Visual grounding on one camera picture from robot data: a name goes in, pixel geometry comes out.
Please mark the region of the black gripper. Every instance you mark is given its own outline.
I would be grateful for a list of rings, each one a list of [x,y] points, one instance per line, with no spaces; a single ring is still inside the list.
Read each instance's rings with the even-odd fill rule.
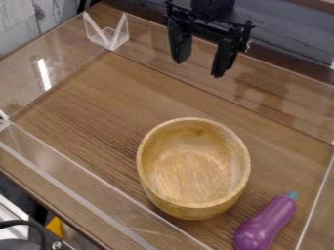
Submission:
[[[166,0],[171,55],[183,63],[193,52],[193,36],[218,43],[211,75],[219,78],[233,67],[239,51],[251,46],[254,22],[235,10],[237,0]]]

